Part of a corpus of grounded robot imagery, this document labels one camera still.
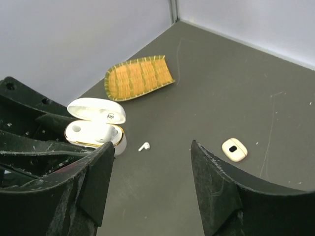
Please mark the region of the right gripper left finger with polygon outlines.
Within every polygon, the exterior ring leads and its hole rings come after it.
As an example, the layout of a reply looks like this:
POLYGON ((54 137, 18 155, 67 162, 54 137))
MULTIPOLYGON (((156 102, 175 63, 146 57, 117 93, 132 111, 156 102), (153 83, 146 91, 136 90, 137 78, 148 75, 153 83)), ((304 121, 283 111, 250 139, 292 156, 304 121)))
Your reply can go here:
POLYGON ((2 236, 95 236, 114 162, 106 143, 59 170, 0 190, 2 236))

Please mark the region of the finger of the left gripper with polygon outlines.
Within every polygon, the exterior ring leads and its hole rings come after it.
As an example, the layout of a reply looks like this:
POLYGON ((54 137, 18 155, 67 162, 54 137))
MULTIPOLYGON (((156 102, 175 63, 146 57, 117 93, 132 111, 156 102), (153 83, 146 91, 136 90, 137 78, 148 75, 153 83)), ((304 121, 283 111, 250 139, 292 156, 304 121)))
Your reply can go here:
POLYGON ((13 77, 0 81, 0 129, 15 135, 65 142, 65 128, 76 118, 65 106, 13 77))
POLYGON ((0 133, 1 188, 73 186, 97 161, 97 150, 0 133))

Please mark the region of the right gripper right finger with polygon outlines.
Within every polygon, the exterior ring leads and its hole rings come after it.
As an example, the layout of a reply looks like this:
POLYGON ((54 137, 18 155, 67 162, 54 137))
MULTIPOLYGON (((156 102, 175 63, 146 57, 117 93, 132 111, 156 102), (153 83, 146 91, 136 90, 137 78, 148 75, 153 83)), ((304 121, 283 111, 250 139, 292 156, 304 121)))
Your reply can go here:
POLYGON ((191 143, 191 165, 206 236, 313 236, 315 193, 255 177, 191 143))

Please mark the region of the pink earbud charging case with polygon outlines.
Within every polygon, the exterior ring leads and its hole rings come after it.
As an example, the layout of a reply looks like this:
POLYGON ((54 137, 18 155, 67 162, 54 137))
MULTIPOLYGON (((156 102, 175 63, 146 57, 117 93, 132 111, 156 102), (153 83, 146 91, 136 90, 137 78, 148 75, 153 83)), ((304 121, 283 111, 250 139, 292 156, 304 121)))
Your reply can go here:
POLYGON ((236 138, 226 140, 222 144, 221 149, 233 162, 240 162, 248 155, 247 148, 236 138))

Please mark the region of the white earbud charging case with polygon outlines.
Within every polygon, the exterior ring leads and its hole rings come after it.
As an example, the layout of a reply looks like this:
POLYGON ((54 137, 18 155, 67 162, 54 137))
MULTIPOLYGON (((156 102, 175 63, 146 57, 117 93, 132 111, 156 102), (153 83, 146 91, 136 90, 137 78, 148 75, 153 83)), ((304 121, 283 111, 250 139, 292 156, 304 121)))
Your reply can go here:
POLYGON ((71 144, 85 148, 98 148, 104 143, 94 139, 97 128, 112 125, 118 134, 110 141, 115 148, 115 156, 122 154, 126 148, 126 135, 121 124, 126 122, 123 107, 111 100, 100 98, 78 98, 67 106, 67 111, 77 120, 71 122, 64 135, 71 144))

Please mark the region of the white earbud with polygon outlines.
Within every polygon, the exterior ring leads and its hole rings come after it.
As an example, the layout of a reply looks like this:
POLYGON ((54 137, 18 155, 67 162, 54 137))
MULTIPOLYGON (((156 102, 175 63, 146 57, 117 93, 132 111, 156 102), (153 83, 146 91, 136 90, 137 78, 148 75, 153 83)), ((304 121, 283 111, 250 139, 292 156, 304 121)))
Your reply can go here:
POLYGON ((112 125, 100 126, 94 134, 94 139, 99 143, 111 141, 118 134, 112 125))
POLYGON ((149 142, 145 142, 139 149, 138 151, 141 152, 142 150, 149 150, 150 149, 150 143, 149 142))

